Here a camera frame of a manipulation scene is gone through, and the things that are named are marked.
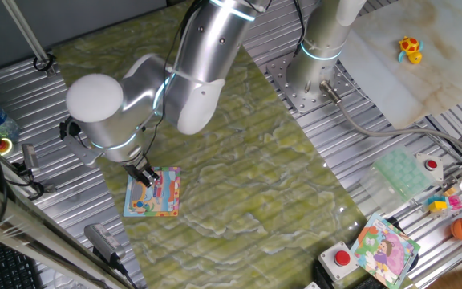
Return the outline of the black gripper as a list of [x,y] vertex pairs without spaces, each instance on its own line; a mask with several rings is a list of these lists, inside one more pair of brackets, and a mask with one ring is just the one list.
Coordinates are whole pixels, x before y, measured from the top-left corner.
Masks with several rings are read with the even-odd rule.
[[124,170],[146,188],[153,185],[160,176],[153,170],[145,156],[137,156],[133,160],[122,164]]

